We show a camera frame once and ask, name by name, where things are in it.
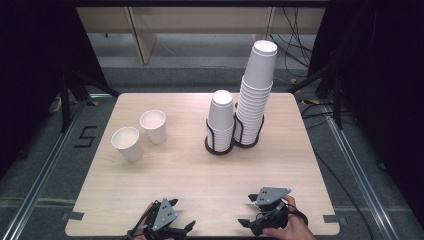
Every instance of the floor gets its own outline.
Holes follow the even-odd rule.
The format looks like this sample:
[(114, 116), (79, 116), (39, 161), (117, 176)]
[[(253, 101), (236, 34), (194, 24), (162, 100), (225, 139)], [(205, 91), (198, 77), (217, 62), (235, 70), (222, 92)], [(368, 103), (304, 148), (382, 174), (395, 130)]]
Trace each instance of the floor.
[[(289, 52), (297, 60), (288, 58), (282, 51), (287, 49), (283, 40), (288, 41), (290, 36), (274, 37), (282, 48), (277, 59), (273, 91), (285, 91), (293, 82), (305, 78), (307, 66), (303, 64), (307, 65), (308, 57), (299, 48), (290, 47)], [(313, 48), (314, 36), (300, 37), (303, 46)], [(142, 65), (131, 35), (89, 34), (89, 38), (108, 84), (121, 92), (210, 91), (222, 86), (237, 91), (239, 76), (247, 64), (253, 44), (251, 35), (161, 34), (149, 63)], [(224, 85), (231, 81), (234, 81), (233, 84)], [(311, 84), (295, 96), (300, 111), (304, 111), (305, 127), (317, 151), (317, 160), (341, 225), (340, 234), (318, 238), (424, 239), (423, 229), (390, 176), (377, 166), (378, 156), (354, 116), (349, 114), (348, 105), (344, 105), (342, 123), (345, 127), (340, 131), (333, 126), (328, 115), (331, 109), (327, 105), (310, 103), (316, 100), (313, 93), (317, 84)], [(101, 94), (97, 89), (89, 88), (89, 91)], [(0, 181), (2, 235), (6, 236), (9, 225), (20, 225), (16, 228), (14, 239), (77, 239), (64, 233), (66, 213), (72, 211), (96, 149), (75, 150), (72, 146), (80, 141), (81, 129), (101, 136), (114, 100), (99, 96), (100, 104), (94, 101), (95, 104), (81, 107), (75, 103), (74, 117), (78, 120), (74, 123), (76, 130), (71, 131), (69, 136), (59, 134), (57, 129), (60, 129), (61, 116), (59, 112), (52, 111), (51, 118), (40, 126), (27, 149), (31, 153), (29, 158), (17, 160)], [(52, 103), (52, 109), (56, 105), (57, 102)], [(94, 125), (96, 128), (85, 128)], [(63, 148), (56, 145), (56, 140), (61, 138), (65, 142)], [(59, 158), (57, 162), (51, 160), (55, 156)], [(37, 187), (34, 183), (43, 171), (46, 177), (37, 185), (41, 186), (40, 192), (28, 195)], [(33, 198), (35, 204), (26, 208), (28, 214), (19, 215), (28, 198)]]

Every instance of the robotic hand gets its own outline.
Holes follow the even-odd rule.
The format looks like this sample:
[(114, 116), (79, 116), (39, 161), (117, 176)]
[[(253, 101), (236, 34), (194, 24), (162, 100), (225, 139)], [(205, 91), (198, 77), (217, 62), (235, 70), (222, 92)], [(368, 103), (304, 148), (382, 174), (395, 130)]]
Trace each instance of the robotic hand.
[(166, 198), (162, 202), (155, 201), (153, 207), (148, 209), (140, 218), (136, 226), (127, 232), (127, 239), (133, 240), (137, 230), (143, 230), (143, 234), (148, 240), (162, 240), (173, 238), (184, 240), (186, 235), (193, 229), (196, 221), (189, 223), (184, 229), (170, 228), (171, 223), (177, 219), (177, 213), (172, 206), (177, 204), (178, 199), (168, 201)]
[(303, 213), (297, 209), (289, 211), (287, 204), (281, 200), (290, 192), (289, 188), (264, 187), (261, 188), (259, 194), (250, 194), (248, 196), (250, 201), (256, 202), (256, 206), (261, 210), (258, 216), (262, 215), (262, 217), (256, 218), (252, 222), (249, 219), (238, 219), (239, 223), (245, 228), (250, 228), (255, 236), (261, 235), (264, 228), (285, 228), (289, 213), (301, 217), (308, 224), (308, 218)]

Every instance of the gray floor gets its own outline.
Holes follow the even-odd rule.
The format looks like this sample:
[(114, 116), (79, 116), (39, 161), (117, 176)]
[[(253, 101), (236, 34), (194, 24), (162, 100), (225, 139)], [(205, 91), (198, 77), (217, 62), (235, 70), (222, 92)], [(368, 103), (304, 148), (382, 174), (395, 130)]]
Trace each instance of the gray floor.
[[(301, 37), (302, 43), (312, 49), (314, 36)], [(250, 35), (159, 35), (149, 64), (140, 65), (130, 35), (110, 34), (106, 38), (104, 34), (90, 34), (90, 39), (109, 85), (121, 92), (211, 92), (217, 89), (236, 92), (252, 46)], [(290, 50), (305, 60), (295, 48)], [(280, 52), (272, 91), (286, 91), (291, 87), (292, 79), (304, 79), (306, 70), (306, 67), (292, 59), (286, 59)], [(317, 84), (318, 82), (313, 83), (295, 93), (296, 99), (316, 99), (314, 90)], [(100, 93), (97, 89), (89, 91)], [(96, 104), (88, 104), (82, 108), (37, 204), (26, 220), (22, 232), (18, 234), (19, 239), (88, 239), (67, 237), (64, 232), (66, 220), (62, 220), (62, 217), (72, 211), (115, 101), (113, 98), (102, 98)], [(307, 103), (299, 103), (299, 110), (303, 111), (309, 106), (311, 105)], [(389, 216), (397, 239), (424, 239), (423, 229), (390, 176), (377, 167), (377, 154), (346, 106), (348, 105), (343, 105), (342, 133), (368, 177), (379, 203)], [(368, 224), (375, 239), (387, 239), (381, 231), (382, 227), (377, 224), (373, 208), (367, 204), (355, 175), (350, 171), (344, 152), (339, 147), (330, 127), (331, 115), (307, 117), (323, 111), (326, 109), (322, 106), (310, 107), (304, 114), (304, 124), (312, 146), (320, 156), (317, 160), (333, 207), (341, 221), (341, 230), (336, 236), (318, 238), (371, 239), (366, 226)], [(86, 139), (80, 139), (84, 127), (87, 126), (95, 127), (86, 129), (86, 134), (95, 136), (91, 147), (75, 148), (78, 144), (88, 143)], [(60, 137), (60, 128), (60, 112), (53, 112), (28, 145), (28, 158), (15, 161), (0, 181), (2, 235), (49, 158), (50, 150)]]

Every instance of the stack of paper cups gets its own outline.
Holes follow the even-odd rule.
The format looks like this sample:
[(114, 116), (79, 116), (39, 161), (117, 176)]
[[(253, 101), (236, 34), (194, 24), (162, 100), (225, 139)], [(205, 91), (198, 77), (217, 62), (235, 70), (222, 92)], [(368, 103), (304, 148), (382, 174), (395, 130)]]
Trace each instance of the stack of paper cups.
[(257, 140), (271, 92), (277, 45), (266, 40), (254, 43), (242, 78), (237, 104), (234, 139), (242, 145)]
[(207, 144), (214, 152), (225, 152), (231, 147), (234, 131), (233, 96), (226, 90), (213, 94), (207, 123)]

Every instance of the wooden table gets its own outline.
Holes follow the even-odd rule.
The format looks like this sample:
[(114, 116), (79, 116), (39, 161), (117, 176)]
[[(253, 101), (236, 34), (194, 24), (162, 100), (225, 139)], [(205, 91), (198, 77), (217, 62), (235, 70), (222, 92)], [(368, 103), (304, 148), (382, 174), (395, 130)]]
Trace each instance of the wooden table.
[[(233, 93), (236, 102), (239, 95)], [(115, 105), (74, 212), (70, 236), (119, 236), (134, 227), (154, 200), (178, 198), (179, 214), (172, 227), (196, 220), (188, 236), (253, 236), (239, 218), (253, 220), (259, 212), (247, 197), (261, 187), (292, 189), (299, 210), (316, 235), (335, 235), (338, 223), (293, 95), (272, 93), (259, 142), (249, 149), (234, 147), (223, 156), (204, 145), (205, 119), (212, 93), (126, 93)], [(143, 112), (160, 109), (167, 115), (168, 139), (148, 140), (139, 124)], [(145, 149), (141, 161), (128, 163), (110, 139), (124, 126), (140, 130)]]

